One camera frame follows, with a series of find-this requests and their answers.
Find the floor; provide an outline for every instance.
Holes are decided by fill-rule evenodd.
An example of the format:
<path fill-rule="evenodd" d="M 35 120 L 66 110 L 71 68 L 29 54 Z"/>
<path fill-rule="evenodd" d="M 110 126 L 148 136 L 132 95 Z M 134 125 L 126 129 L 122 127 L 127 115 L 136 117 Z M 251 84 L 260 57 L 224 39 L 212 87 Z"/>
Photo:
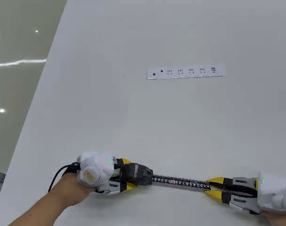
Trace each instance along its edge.
<path fill-rule="evenodd" d="M 0 172 L 6 173 L 67 0 L 0 0 Z"/>

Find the measuring tape blade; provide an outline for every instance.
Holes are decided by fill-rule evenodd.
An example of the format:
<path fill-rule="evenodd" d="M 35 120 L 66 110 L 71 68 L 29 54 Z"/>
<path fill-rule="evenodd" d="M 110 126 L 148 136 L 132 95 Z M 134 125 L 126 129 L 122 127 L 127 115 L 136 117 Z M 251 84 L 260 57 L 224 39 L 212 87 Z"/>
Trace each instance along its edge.
<path fill-rule="evenodd" d="M 166 176 L 160 176 L 160 175 L 153 175 L 152 181 L 153 183 L 166 184 L 166 185 L 178 185 L 181 187 L 191 187 L 191 188 L 198 188 L 202 190 L 211 189 L 209 182 L 191 180 L 191 179 L 185 179 L 185 178 L 173 178 L 173 177 L 166 177 Z"/>

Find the power strip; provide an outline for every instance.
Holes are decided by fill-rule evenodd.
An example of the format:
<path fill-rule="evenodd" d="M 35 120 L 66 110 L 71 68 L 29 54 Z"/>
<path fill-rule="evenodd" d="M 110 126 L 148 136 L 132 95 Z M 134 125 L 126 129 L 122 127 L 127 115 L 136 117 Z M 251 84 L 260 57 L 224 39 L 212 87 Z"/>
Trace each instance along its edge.
<path fill-rule="evenodd" d="M 196 65 L 191 67 L 158 67 L 148 69 L 147 79 L 178 79 L 225 76 L 224 65 Z"/>

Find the human hand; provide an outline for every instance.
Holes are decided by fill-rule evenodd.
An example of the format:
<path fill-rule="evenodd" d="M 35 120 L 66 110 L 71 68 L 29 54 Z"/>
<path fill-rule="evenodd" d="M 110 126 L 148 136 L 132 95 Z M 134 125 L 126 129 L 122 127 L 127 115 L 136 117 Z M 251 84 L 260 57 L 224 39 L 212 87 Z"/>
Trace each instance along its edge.
<path fill-rule="evenodd" d="M 262 215 L 269 220 L 272 226 L 286 226 L 286 214 L 263 212 Z"/>
<path fill-rule="evenodd" d="M 49 192 L 50 195 L 59 199 L 65 207 L 82 202 L 94 187 L 84 187 L 77 182 L 77 176 L 73 173 L 65 174 Z"/>

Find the table surface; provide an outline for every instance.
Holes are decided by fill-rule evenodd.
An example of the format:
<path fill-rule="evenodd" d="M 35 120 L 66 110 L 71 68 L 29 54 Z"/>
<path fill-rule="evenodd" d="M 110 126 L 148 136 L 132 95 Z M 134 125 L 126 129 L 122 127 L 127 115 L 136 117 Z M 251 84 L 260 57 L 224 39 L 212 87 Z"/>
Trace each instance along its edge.
<path fill-rule="evenodd" d="M 148 68 L 206 64 L 224 64 L 226 77 L 146 79 Z M 201 180 L 286 177 L 286 0 L 69 0 L 0 194 L 0 226 L 84 151 Z M 92 194 L 56 225 L 258 221 L 200 192 L 149 186 Z"/>

